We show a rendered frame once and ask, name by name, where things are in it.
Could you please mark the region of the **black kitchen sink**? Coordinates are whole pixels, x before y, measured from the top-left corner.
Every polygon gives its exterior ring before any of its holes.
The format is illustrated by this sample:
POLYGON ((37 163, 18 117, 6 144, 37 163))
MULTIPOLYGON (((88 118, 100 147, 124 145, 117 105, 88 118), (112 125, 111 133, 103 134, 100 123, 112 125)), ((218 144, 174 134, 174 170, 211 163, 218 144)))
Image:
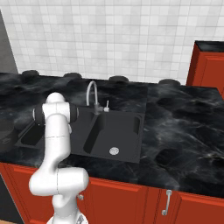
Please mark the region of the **black kitchen sink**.
MULTIPOLYGON (((79 115, 70 123, 70 155, 139 162, 144 115, 113 110, 96 115, 92 108, 76 108, 79 115), (119 149, 117 155, 109 153, 112 147, 119 149)), ((19 135, 17 145, 45 151, 45 124, 35 122, 37 118, 43 116, 33 115, 33 121, 19 135)))

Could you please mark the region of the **silver curved faucet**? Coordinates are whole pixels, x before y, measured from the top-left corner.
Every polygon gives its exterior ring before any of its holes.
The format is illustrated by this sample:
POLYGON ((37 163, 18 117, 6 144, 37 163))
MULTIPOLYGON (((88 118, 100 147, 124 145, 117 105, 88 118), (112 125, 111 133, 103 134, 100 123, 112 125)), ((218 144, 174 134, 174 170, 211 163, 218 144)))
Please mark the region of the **silver curved faucet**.
POLYGON ((87 86, 87 93, 86 93, 86 104, 89 105, 89 96, 90 96, 90 90, 91 88, 94 88, 94 113, 96 115, 99 115, 102 110, 103 107, 100 106, 99 102, 98 102, 98 91, 97 91, 97 85, 96 83, 91 80, 87 86))

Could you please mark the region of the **dark round stool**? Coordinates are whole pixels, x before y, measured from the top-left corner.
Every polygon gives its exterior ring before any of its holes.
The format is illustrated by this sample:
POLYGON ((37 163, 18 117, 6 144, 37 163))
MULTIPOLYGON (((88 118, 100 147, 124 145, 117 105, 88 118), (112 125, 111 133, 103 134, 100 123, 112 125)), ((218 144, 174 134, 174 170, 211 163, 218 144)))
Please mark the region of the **dark round stool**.
POLYGON ((158 85, 172 85, 172 86, 180 86, 180 82, 174 79, 162 79, 158 82, 158 85))
POLYGON ((23 77, 35 77, 39 76, 39 72, 37 70, 26 70, 21 74, 23 77))
POLYGON ((63 77, 67 77, 67 78, 73 78, 76 80, 81 80, 82 76, 79 73, 65 73, 63 77))
POLYGON ((115 82, 129 82, 129 79, 125 76, 122 75, 115 75, 115 76, 111 76, 108 79, 109 81, 115 81, 115 82))

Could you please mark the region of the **red cabinet door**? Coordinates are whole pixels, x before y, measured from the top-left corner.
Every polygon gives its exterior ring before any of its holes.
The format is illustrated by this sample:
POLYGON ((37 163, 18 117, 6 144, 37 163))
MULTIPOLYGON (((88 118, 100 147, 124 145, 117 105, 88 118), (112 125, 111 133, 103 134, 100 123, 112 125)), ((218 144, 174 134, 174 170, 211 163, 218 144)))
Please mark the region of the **red cabinet door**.
POLYGON ((143 224, 147 188, 91 178, 87 188, 89 224, 143 224))
POLYGON ((53 217, 46 224, 88 224, 77 206, 77 195, 88 186, 85 169, 58 168, 42 164, 37 170, 22 165, 0 163, 0 173, 24 222, 39 224, 47 219, 49 205, 35 196, 52 196, 53 217))
POLYGON ((224 199, 180 194, 176 224, 224 224, 224 199))

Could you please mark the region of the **tall red cabinet black top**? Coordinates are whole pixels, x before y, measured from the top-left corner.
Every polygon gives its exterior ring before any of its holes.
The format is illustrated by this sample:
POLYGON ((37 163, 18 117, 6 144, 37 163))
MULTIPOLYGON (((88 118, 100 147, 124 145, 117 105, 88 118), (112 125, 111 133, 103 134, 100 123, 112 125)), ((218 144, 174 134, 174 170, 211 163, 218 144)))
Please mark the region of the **tall red cabinet black top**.
POLYGON ((224 41, 194 42, 186 85, 217 88, 224 100, 224 41))

